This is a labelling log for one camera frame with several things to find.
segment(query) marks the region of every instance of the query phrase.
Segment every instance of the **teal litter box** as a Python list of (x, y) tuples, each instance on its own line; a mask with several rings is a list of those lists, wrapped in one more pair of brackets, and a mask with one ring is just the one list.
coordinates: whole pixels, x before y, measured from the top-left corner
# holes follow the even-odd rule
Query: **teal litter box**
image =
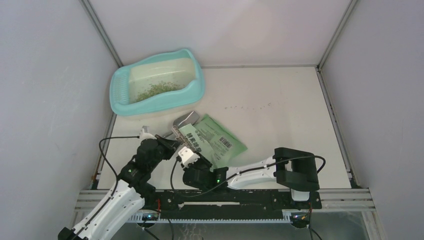
[(116, 70), (110, 106), (117, 115), (155, 113), (199, 101), (205, 94), (202, 69), (188, 49), (161, 53)]

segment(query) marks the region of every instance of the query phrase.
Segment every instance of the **robotic arm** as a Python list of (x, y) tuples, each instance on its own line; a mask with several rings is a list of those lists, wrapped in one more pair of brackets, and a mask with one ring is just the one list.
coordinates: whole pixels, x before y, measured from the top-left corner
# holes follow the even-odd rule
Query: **robotic arm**
[[(118, 175), (115, 186), (100, 203), (72, 229), (63, 228), (59, 240), (110, 240), (138, 210), (155, 206), (156, 188), (148, 180), (162, 160), (169, 160), (180, 143), (158, 135), (142, 133), (136, 155)], [(291, 162), (292, 171), (286, 169)], [(256, 183), (277, 182), (291, 188), (294, 201), (307, 201), (309, 192), (318, 190), (314, 155), (289, 148), (276, 148), (275, 155), (242, 167), (222, 167), (210, 171), (212, 164), (191, 146), (178, 151), (184, 184), (204, 191), (239, 190)]]

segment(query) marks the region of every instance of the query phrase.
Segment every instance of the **litter scoop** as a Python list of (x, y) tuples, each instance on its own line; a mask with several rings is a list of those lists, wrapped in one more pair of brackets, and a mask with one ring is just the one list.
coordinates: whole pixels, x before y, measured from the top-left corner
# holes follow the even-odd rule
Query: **litter scoop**
[[(176, 126), (177, 128), (182, 128), (185, 125), (195, 124), (199, 119), (200, 119), (200, 115), (195, 111), (191, 111), (191, 112), (184, 114), (184, 115), (180, 116), (179, 118), (175, 119), (172, 123), (172, 126)], [(168, 138), (172, 134), (174, 134), (174, 133), (172, 131), (170, 131), (170, 132), (167, 132), (166, 134), (164, 134), (162, 137)]]

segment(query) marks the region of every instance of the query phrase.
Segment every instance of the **white robotic arm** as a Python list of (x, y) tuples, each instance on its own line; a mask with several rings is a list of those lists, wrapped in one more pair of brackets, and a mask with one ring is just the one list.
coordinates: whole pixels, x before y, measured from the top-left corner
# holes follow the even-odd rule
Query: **white robotic arm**
[(110, 240), (131, 215), (145, 205), (145, 199), (123, 180), (118, 181), (113, 196), (112, 191), (113, 188), (90, 214), (73, 227), (73, 233), (79, 238)]

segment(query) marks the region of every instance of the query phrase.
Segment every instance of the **white wall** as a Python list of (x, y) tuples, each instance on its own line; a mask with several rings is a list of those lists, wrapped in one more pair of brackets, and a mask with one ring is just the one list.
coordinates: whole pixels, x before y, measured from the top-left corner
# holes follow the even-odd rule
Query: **white wall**
[(323, 69), (389, 240), (424, 239), (424, 1), (360, 1)]
[(1, 239), (57, 239), (90, 183), (115, 62), (77, 0), (0, 7)]
[(202, 66), (317, 65), (350, 0), (91, 0), (124, 65), (190, 48)]

